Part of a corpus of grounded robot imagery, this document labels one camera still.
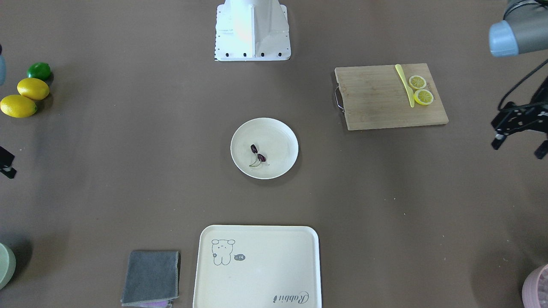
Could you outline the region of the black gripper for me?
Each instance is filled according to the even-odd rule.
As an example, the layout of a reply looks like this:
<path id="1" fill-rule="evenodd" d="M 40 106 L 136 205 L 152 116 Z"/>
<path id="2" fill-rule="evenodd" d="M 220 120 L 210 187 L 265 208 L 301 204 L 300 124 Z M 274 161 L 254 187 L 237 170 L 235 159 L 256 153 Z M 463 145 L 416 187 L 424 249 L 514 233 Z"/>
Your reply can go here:
<path id="1" fill-rule="evenodd" d="M 530 106 L 517 106 L 512 101 L 507 103 L 493 121 L 491 126 L 495 130 L 495 138 L 491 142 L 493 149 L 497 150 L 512 134 L 522 131 L 537 131 L 548 133 L 547 102 L 533 103 Z"/>

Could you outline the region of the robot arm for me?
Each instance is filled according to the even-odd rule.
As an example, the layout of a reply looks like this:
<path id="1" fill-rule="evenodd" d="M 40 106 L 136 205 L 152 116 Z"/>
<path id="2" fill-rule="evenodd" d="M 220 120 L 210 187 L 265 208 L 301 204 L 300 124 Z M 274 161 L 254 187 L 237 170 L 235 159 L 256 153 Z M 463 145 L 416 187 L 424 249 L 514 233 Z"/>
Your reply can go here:
<path id="1" fill-rule="evenodd" d="M 489 47 L 496 58 L 516 56 L 548 47 L 548 9 L 545 0 L 509 0 L 503 18 L 489 29 Z M 525 80 L 547 65 L 544 60 L 520 81 L 518 81 L 500 100 L 498 114 L 491 121 L 495 138 L 491 142 L 498 150 L 506 138 L 521 131 L 548 132 L 548 79 L 545 78 L 529 103 L 517 105 L 507 101 L 508 96 Z"/>

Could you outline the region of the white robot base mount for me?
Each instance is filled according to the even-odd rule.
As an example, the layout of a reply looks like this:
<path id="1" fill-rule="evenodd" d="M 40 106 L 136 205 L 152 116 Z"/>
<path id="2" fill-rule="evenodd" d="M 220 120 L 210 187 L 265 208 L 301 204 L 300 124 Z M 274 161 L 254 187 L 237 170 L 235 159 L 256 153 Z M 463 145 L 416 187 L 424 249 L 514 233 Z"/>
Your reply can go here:
<path id="1" fill-rule="evenodd" d="M 216 12 L 214 60 L 290 59 L 288 10 L 279 1 L 226 0 Z"/>

